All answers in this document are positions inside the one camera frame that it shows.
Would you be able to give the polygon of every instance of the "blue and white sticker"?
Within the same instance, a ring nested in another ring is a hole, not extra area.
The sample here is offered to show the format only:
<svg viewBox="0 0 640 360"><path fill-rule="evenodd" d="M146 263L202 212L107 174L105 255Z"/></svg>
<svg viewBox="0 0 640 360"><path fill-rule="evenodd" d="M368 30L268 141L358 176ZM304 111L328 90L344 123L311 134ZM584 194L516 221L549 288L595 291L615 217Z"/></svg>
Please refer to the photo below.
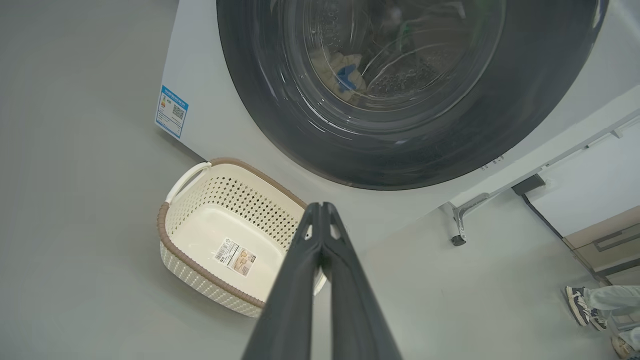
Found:
<svg viewBox="0 0 640 360"><path fill-rule="evenodd" d="M158 101L156 124L179 139L184 119L187 117L187 110L189 110L189 104L163 85L160 101Z"/></svg>

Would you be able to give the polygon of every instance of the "product label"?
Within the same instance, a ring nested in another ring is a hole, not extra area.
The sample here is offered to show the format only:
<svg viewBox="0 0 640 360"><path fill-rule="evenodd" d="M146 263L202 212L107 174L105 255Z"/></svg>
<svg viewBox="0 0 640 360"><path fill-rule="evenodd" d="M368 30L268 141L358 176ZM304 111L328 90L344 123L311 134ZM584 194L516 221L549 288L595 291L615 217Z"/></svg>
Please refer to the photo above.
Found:
<svg viewBox="0 0 640 360"><path fill-rule="evenodd" d="M218 248L215 259L246 277L255 263L256 257L251 251L238 245L230 238L225 238L225 241Z"/></svg>
<svg viewBox="0 0 640 360"><path fill-rule="evenodd" d="M179 139L182 134L184 119L187 117L187 110L189 110L189 104L163 85L160 92L160 100L158 101L156 124L162 126Z"/></svg>

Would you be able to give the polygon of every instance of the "washing machine drum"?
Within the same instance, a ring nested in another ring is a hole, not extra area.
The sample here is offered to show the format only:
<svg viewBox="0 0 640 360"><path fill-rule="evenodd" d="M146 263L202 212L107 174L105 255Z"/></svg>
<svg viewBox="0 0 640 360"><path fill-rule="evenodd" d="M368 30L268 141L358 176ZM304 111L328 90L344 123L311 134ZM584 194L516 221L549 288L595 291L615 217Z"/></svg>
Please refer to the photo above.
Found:
<svg viewBox="0 0 640 360"><path fill-rule="evenodd" d="M366 189L429 186L504 154L582 68L597 0L219 0L238 94L288 157Z"/></svg>

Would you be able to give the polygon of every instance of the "barcode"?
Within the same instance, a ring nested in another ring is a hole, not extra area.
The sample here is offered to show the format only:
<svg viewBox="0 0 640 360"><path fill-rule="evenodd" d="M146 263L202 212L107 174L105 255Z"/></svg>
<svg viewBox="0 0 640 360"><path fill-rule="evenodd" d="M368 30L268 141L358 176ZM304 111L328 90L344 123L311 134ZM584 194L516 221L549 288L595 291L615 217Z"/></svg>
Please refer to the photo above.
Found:
<svg viewBox="0 0 640 360"><path fill-rule="evenodd" d="M225 241L222 246L220 247L220 250L218 250L218 253L216 254L216 260L220 260L220 262L222 262L222 255L224 255L227 252L227 249L231 246L231 243L228 241Z"/></svg>
<svg viewBox="0 0 640 360"><path fill-rule="evenodd" d="M184 116L184 110L180 109L176 104L173 105L173 114L180 119Z"/></svg>

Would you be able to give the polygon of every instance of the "light-colored pants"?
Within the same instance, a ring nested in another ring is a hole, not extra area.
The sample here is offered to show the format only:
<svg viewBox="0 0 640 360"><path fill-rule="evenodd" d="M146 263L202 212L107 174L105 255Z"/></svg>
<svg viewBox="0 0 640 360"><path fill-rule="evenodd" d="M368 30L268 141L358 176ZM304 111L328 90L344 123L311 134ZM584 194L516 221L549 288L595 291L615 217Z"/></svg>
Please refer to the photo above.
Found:
<svg viewBox="0 0 640 360"><path fill-rule="evenodd" d="M640 308L640 286L605 286L599 289L584 289L584 300L592 309L598 309L604 318L632 313ZM640 327L621 332L620 337L636 351L640 351Z"/></svg>

